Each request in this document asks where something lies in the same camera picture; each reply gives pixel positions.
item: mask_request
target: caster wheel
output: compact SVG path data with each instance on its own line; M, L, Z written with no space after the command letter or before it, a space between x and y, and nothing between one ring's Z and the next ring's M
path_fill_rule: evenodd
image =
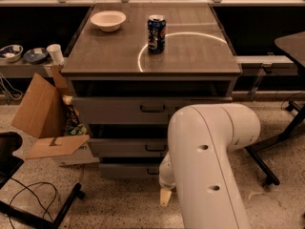
M279 180L277 178L273 179L271 177L266 177L265 186L270 186L271 184L274 184L275 186L279 185Z
M82 192L82 191L78 191L76 196L77 196L79 199L84 199L85 193Z
M294 109L294 107L291 104L289 104L285 109L286 111L291 112Z

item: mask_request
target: drawer cabinet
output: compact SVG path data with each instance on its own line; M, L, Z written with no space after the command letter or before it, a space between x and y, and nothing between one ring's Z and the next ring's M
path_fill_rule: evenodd
M92 14L101 10L122 10L131 23L109 34L88 20L61 73L102 176L157 176L172 115L230 101L241 69L208 4L103 3ZM172 36L164 53L150 54L143 25L156 13L167 17Z

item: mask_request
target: gray tabletop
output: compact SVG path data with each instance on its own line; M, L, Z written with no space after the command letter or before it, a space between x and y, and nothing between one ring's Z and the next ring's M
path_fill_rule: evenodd
M275 44L305 68L305 31L277 38Z
M63 74L226 74L241 70L204 3L97 4L92 11L123 11L127 19L118 31L103 32L88 20L62 71ZM147 21L162 14L167 21L165 51L147 50Z

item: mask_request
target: black desk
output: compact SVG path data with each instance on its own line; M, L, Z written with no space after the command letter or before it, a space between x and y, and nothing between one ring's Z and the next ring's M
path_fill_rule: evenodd
M304 77L305 79L305 31L277 38L275 40L275 44L281 50L283 50L286 56L289 57L297 65L298 75L300 77ZM278 144L289 138L302 135L305 132L305 124L301 125L305 118L305 106L300 107L293 101L289 101L289 106L286 109L287 111L292 111L295 109L298 111L298 114L286 127L284 132L279 135L272 136L266 140L260 141L252 146L246 147L246 150L250 156L267 175L266 184L273 183L274 185L278 185L279 180L261 159L261 157L258 155L258 152L270 148L275 144Z

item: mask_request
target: white bowl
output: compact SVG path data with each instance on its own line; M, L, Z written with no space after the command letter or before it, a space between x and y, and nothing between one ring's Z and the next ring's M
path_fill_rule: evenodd
M9 45L0 50L0 58L5 58L8 62L16 62L21 58L23 48L20 45Z
M126 20L126 15L121 11L100 11L91 17L91 22L100 30L110 32L116 31Z

